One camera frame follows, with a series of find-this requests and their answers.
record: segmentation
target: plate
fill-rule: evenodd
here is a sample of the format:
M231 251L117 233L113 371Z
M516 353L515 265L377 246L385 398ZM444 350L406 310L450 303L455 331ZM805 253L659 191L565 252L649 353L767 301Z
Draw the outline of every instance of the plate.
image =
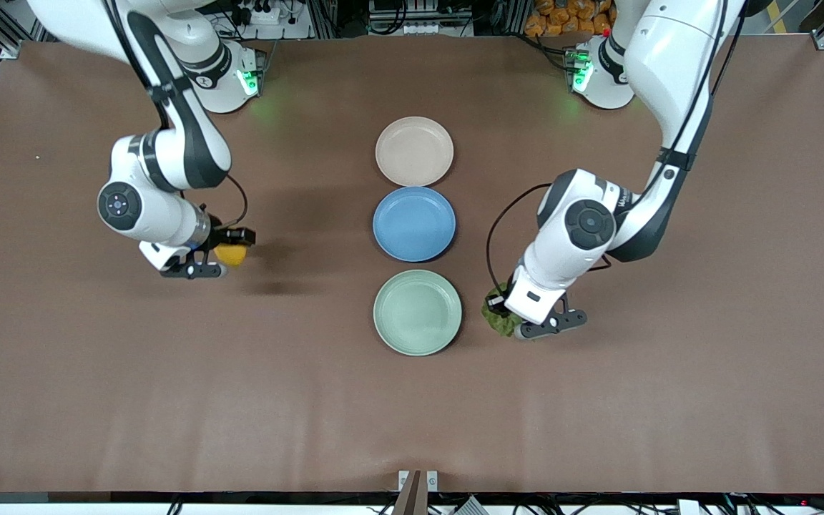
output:
M457 218L451 203L431 188L412 186L383 197L373 213L373 237L400 261L438 257L451 244Z
M380 172L397 185L432 185L451 167L453 140L431 118L400 118L380 133L375 154Z
M460 295L444 277L406 270L387 280L373 301L373 325L386 345L405 355L445 348L462 322Z

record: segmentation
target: brown tablecloth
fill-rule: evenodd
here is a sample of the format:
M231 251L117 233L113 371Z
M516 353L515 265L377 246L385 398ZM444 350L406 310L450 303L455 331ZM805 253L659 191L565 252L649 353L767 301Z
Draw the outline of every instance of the brown tablecloth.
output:
M373 144L424 115L457 237L431 263L370 231ZM517 193L585 167L635 190L660 133L588 107L515 39L279 45L264 97L213 117L260 244L224 280L165 280L98 219L112 143L156 126L127 66L27 43L0 71L0 490L824 491L824 52L744 38L661 248L576 283L589 322L501 338L484 238ZM231 185L192 192L221 218ZM506 276L539 195L496 233ZM428 268L457 341L404 358L373 297Z

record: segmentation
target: green plate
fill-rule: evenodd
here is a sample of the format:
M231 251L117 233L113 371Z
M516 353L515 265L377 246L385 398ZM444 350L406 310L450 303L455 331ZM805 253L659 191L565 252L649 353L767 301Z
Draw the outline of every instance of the green plate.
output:
M457 290L427 270L396 274L373 301L377 333L405 355L429 355L445 348L460 330L463 316Z

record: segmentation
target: beige plate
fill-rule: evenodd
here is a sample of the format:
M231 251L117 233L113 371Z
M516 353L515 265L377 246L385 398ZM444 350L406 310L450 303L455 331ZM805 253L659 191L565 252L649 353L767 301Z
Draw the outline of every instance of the beige plate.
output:
M451 167L453 140L431 118L400 118L380 133L376 157L380 171L397 185L431 185Z

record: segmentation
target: cable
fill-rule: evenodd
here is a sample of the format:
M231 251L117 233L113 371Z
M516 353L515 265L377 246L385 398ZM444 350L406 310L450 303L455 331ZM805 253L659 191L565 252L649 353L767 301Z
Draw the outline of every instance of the cable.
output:
M467 20L466 20L466 25L464 25L464 26L463 26L463 29L460 31L460 36L459 36L460 38L462 38L462 36L463 36L463 35L464 35L464 33L466 32L466 30L469 28L469 24L470 24L471 22L472 22L472 14L470 14L469 19L467 19Z
M660 161L660 167L657 169L657 173L655 173L654 177L647 183L647 186L644 187L644 192L641 192L641 195L638 197L637 201L634 201L634 203L643 201L644 197L647 196L647 193L650 192L654 184L657 182L657 179L659 179L660 175L663 174L663 170L667 167L667 161L670 160L670 156L676 150L676 146L680 143L682 134L686 131L686 126L689 124L692 114L695 112L695 107L697 107L697 101L699 101L701 91L704 90L704 85L707 84L707 76L710 75L710 69L714 65L714 58L717 56L717 50L720 49L720 32L723 30L723 22L727 19L728 3L729 0L723 0L723 9L720 9L720 20L718 21L717 33L714 35L714 44L710 49L710 56L707 58L704 73L701 74L701 80L699 81L699 85L697 85L695 94L692 97L692 104L689 106L689 111L686 113L686 118L682 121L680 131L676 133L676 138L673 140L673 144L671 144L669 150L667 150L667 153L663 155L662 160Z
M533 186L529 190L526 190L526 192L520 193L520 195L518 195L516 199L513 199L513 201L511 201L506 208L501 210L501 214L494 219L494 223L491 224L491 229L488 230L488 237L485 237L485 265L488 266L488 275L491 276L491 284L494 284L494 289L497 290L499 295L501 294L501 286L498 285L498 280L494 277L494 270L491 268L491 235L494 234L494 228L498 226L498 222L501 222L501 218L504 218L504 215L506 215L507 212L517 204L517 202L522 201L524 197L530 195L532 192L535 192L535 190L549 188L549 186L552 186L551 182L544 182L542 185Z
M110 19L110 24L114 27L114 32L117 33L117 39L120 41L120 46L123 46L123 52L125 53L125 56L127 56L129 65L132 66L133 71L135 71L135 75L138 76L138 79L141 81L144 88L151 89L151 81L148 79L148 76L144 74L142 65L138 62L138 58L135 56L132 50L132 45L129 43L129 39L127 38L127 33L125 33L125 28L120 17L120 11L117 7L117 0L109 0L110 3L107 2L108 0L101 0L101 3L104 4L104 9L107 11L107 17ZM170 121L167 120L167 112L164 111L164 107L161 107L159 102L152 102L154 104L154 108L157 110L157 117L161 121L161 130L170 128Z
M764 504L765 508L768 508L769 511L774 513L774 515L784 515L784 513L781 512L780 509L776 509L775 505L772 505L772 503L766 501L765 499L759 499L757 496L752 496L752 498L755 499L756 501L761 502L762 504Z
M233 219L231 222L227 222L227 224L221 224L220 228L222 229L225 227L230 227L232 225L240 224L240 222L246 216L247 209L249 208L249 202L246 199L246 192L243 190L243 186L241 186L240 183L235 178L233 178L230 173L225 176L225 179L235 183L235 186L237 186L237 188L240 190L241 198L243 199L243 210L241 211L241 214L240 216L238 216L238 218Z
M602 262L604 262L605 264L604 265L599 265L599 267L593 267L593 268L591 268L591 270L587 270L588 273L595 273L595 271L598 271L598 270L606 270L606 268L609 268L609 267L612 266L612 261L609 261L609 258L606 257L605 254L602 255ZM655 508L655 506L654 506L654 511L656 511L657 513L661 512L660 509Z
M514 36L514 38L520 39L522 42L527 43L527 45L532 46L534 49L540 50L541 52L546 52L555 55L565 55L566 53L565 50L553 49L551 46L543 45L541 42L539 42L539 36L536 36L536 41L534 41L518 32L506 32L501 35Z
M339 30L339 27L337 27L336 24L333 23L333 19L330 17L330 13L326 10L326 4L323 2L323 0L320 0L320 6L318 8L320 9L320 12L323 13L323 19L325 19L326 23L330 25L330 29L333 30L333 33L336 36L336 38L340 38L341 32Z
M396 504L396 499L392 499L392 501L387 502L386 506L384 506L382 509L380 509L380 511L377 513L377 515L384 515L386 513L387 509L390 509L390 506L392 506L394 504Z
M179 493L177 493L170 498L170 507L167 508L167 515L180 515L181 511L183 511L183 499L181 499Z
M396 18L393 19L393 23L391 23L389 27L386 27L386 30L376 30L372 26L368 25L368 31L380 36L389 36L393 32L396 32L396 30L399 30L400 27L403 26L403 23L406 23L406 14L408 14L408 3L406 3L406 0L399 1L402 2L402 6L396 7ZM400 9L402 9L402 19L399 19Z
M727 71L727 64L730 63L730 58L733 57L733 50L736 50L736 42L740 39L740 34L742 33L742 15L746 12L746 7L749 6L749 0L745 0L742 3L742 9L740 10L740 20L739 23L736 23L736 32L733 32L733 39L730 40L730 48L727 49L727 56L723 58L723 65L720 65L720 72L717 74L717 79L714 81L714 87L710 89L710 95L712 97L717 92L717 88L720 87L720 81L723 80L723 72Z
M240 29L238 29L237 26L235 25L235 20L231 19L231 14L228 14L228 12L225 11L225 7L223 7L222 4L219 4L218 0L215 0L215 4L216 4L216 6L218 6L218 9L220 11L222 11L222 14L225 15L226 19L228 19L228 22L231 24L233 29L235 29L235 34L237 35L237 41L243 41L243 35L240 33Z
M539 515L539 513L536 512L536 509L532 509L532 508L530 508L530 506L527 506L526 504L521 504L522 502L523 501L518 502L517 505L514 506L514 511L511 512L511 515L517 515L517 509L520 509L520 506L523 506L524 508L526 508L527 511L529 511L533 515Z

